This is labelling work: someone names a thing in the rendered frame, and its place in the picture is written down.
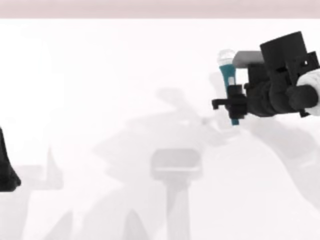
white surface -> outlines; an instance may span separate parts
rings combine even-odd
[[[318,25],[1,20],[0,123],[13,166],[29,178],[0,196],[0,238],[121,240],[128,216],[141,239],[143,229],[166,239],[166,191],[149,164],[157,149],[187,148],[201,154],[203,170],[189,191],[192,239],[319,239],[320,119],[253,117],[230,129],[227,112],[210,105],[225,96],[221,49],[256,51],[302,31],[308,51],[318,51]],[[50,181],[49,147],[59,168]],[[37,176],[22,165],[43,169]]]

black object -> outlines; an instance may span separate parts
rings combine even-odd
[[[0,128],[0,192],[13,192],[21,185],[21,180],[10,164],[5,138]]]
[[[247,113],[258,117],[290,113],[300,113],[302,118],[308,116],[305,108],[316,106],[319,96],[309,85],[297,86],[297,81],[307,72],[320,68],[316,52],[307,53],[300,31],[262,43],[260,49],[263,63],[247,59],[244,65],[248,71],[246,96],[239,92],[241,85],[237,85],[235,94],[229,94],[235,92],[230,85],[227,99],[213,100],[213,108],[217,109],[217,104],[227,105],[230,118],[244,118]],[[237,65],[244,68],[241,60],[237,60]]]

white background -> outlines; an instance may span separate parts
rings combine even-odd
[[[192,239],[319,239],[320,120],[280,116],[289,129],[271,122],[254,135],[260,119],[222,129],[227,112],[211,107],[225,94],[220,50],[259,50],[302,31],[318,52],[319,23],[1,20],[0,124],[22,186],[0,195],[0,239],[120,240],[132,210],[150,239],[166,239],[165,187],[150,174],[163,148],[201,154],[202,177],[189,189]],[[299,149],[307,151],[295,157]]]

white wall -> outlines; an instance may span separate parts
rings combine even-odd
[[[189,193],[192,239],[319,239],[319,119],[257,120],[252,135],[256,119],[222,130],[215,122],[228,123],[227,113],[210,105],[224,94],[211,84],[223,89],[220,50],[258,50],[302,31],[308,51],[319,51],[319,23],[1,20],[0,124],[25,178],[0,195],[0,238],[71,239],[71,215],[50,232],[71,212],[72,239],[117,240],[133,209],[150,238],[166,239],[166,192],[150,160],[157,149],[192,148],[203,165]],[[57,166],[46,170],[49,149]],[[32,165],[42,166],[39,176]]]

